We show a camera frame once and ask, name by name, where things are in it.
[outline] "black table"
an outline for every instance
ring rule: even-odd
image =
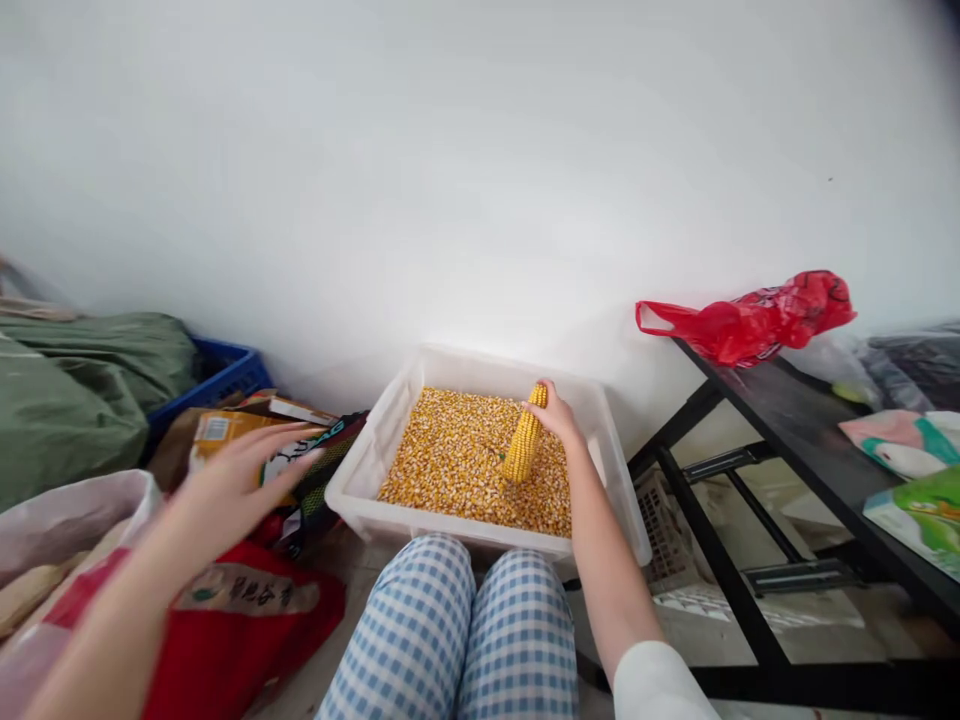
[[[837,424],[858,416],[858,407],[818,387],[783,360],[750,369],[720,368],[683,341],[680,349],[706,375],[706,382],[628,463],[634,482],[659,463],[717,583],[730,603],[757,659],[754,666],[693,668],[708,697],[865,712],[940,715],[956,661],[897,660],[885,663],[793,665],[763,619],[754,597],[892,580],[917,609],[960,641],[960,583],[951,580],[862,515],[864,501],[901,482],[858,450]],[[670,448],[723,399],[756,429],[763,442],[681,469]],[[807,484],[854,540],[808,560],[779,530],[752,495],[737,468],[781,457]],[[690,485],[726,475],[783,551],[786,563],[737,570],[697,502]]]

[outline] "green tarp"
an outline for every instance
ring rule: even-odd
[[[146,415],[194,387],[176,318],[0,317],[0,512],[45,490],[133,467]]]

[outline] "hand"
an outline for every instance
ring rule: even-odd
[[[174,591],[245,538],[316,462],[313,450],[263,487],[260,466],[282,447],[322,432],[293,423],[262,428],[233,441],[187,478],[132,560],[162,567]]]
[[[573,418],[573,410],[560,396],[553,380],[539,380],[547,388],[547,407],[541,408],[524,401],[523,409],[533,415],[540,423],[566,445],[569,442],[583,441],[577,421]]]

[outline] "red plastic bag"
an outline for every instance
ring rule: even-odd
[[[118,547],[80,574],[36,628],[44,642],[18,659],[38,665],[41,679],[130,552]],[[336,578],[241,542],[171,604],[142,717],[240,720],[313,655],[344,609],[344,586]]]
[[[645,328],[644,306],[673,323],[673,329]],[[727,367],[753,367],[783,345],[805,347],[814,335],[857,316],[847,284],[829,270],[802,272],[780,287],[761,288],[699,311],[647,300],[638,302],[636,311],[642,332],[682,338],[697,354]]]

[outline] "plaid pants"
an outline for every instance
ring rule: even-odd
[[[458,541],[410,542],[377,580],[316,717],[454,715],[578,716],[573,620],[538,553],[508,552],[477,592]]]

